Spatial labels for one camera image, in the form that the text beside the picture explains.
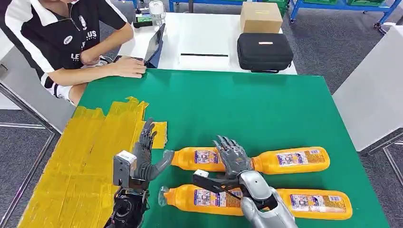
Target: blue shelf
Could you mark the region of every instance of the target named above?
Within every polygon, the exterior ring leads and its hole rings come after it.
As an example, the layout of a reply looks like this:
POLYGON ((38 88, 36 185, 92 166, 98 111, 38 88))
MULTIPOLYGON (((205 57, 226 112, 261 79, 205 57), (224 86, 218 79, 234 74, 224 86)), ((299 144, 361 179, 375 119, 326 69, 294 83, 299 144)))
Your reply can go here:
MULTIPOLYGON (((173 0, 173 2, 189 2, 189 0, 173 0)), ((193 0, 193 3, 217 4, 217 5, 242 5, 243 1, 221 1, 221 0, 193 0)))
POLYGON ((303 0, 299 4, 300 8, 310 8, 310 9, 327 9, 327 10, 358 10, 358 11, 378 11, 378 12, 388 12, 390 7, 385 3, 382 6, 350 6, 347 4, 346 0, 338 0, 336 5, 326 5, 326 4, 316 4, 308 3, 303 0))
POLYGON ((377 23, 374 24, 374 28, 379 27, 382 25, 386 19, 391 15, 394 9, 399 5, 402 0, 395 0, 394 3, 389 7, 385 3, 381 6, 350 6, 347 4, 346 0, 338 0, 336 5, 326 5, 326 4, 317 4, 317 3, 307 3, 303 0, 297 0, 295 3, 291 0, 291 5, 294 7, 291 15, 290 20, 291 23, 295 22, 295 17, 298 14, 298 10, 300 8, 309 8, 309 9, 327 9, 327 10, 357 10, 357 11, 377 11, 383 12, 384 15, 379 19, 377 23))

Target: man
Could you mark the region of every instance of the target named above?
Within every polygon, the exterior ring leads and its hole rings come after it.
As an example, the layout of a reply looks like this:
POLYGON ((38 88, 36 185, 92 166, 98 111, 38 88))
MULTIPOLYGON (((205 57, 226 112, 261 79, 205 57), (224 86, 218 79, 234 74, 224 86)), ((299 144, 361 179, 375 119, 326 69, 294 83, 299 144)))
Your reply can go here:
POLYGON ((77 105, 86 84, 107 76, 141 78, 144 63, 100 56, 133 37, 110 0, 1 0, 0 27, 55 97, 77 105), (99 21, 116 29, 100 42, 99 21))

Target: person's arm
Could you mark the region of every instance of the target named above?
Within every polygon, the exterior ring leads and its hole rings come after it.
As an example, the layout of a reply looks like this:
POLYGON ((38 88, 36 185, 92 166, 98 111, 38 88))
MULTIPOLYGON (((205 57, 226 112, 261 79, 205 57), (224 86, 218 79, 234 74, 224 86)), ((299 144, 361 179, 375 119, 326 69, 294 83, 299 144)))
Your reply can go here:
POLYGON ((99 60, 99 56, 133 38, 132 26, 126 23, 121 29, 113 32, 108 38, 94 47, 81 52, 80 60, 84 65, 91 65, 99 60))
POLYGON ((144 62, 130 57, 122 57, 116 63, 105 66, 74 70, 62 68, 54 72, 49 72, 48 75, 55 83, 61 86, 74 86, 107 76, 141 78, 144 73, 144 62))
POLYGON ((84 65, 94 64, 100 55, 109 52, 115 47, 133 38, 133 30, 126 17, 111 3, 110 0, 92 0, 99 20, 116 29, 112 35, 98 45, 81 53, 81 62, 84 65))

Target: brown box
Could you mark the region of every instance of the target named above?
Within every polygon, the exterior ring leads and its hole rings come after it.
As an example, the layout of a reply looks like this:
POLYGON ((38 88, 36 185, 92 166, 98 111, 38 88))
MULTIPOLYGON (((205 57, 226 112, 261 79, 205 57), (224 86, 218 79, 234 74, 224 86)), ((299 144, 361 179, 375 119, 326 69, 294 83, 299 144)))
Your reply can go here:
POLYGON ((240 29, 249 33, 278 33, 283 23, 276 3, 243 2, 240 29))

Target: blue metal frame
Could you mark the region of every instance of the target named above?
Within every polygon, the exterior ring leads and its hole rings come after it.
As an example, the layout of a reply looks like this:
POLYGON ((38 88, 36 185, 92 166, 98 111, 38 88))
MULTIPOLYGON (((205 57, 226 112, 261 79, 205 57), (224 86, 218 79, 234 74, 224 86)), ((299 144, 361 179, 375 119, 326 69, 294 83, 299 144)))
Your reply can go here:
POLYGON ((134 9, 137 9, 137 0, 132 0, 134 9))
POLYGON ((307 3, 303 0, 297 0, 294 3, 291 0, 291 5, 294 7, 292 13, 290 15, 291 20, 295 20, 297 16, 299 8, 310 8, 310 9, 328 9, 328 10, 358 10, 358 11, 377 11, 384 12, 383 17, 378 21, 378 24, 383 24, 386 19, 391 15, 393 10, 399 5, 402 0, 395 0, 394 3, 388 7, 386 4, 382 6, 350 6, 347 4, 346 0, 338 0, 336 5, 326 5, 326 4, 315 4, 315 3, 307 3))
MULTIPOLYGON (((189 2, 189 0, 169 0, 169 11, 174 12, 173 3, 174 2, 189 2)), ((222 1, 222 0, 193 0, 193 3, 203 3, 203 4, 218 4, 218 5, 242 5, 243 1, 222 1)))

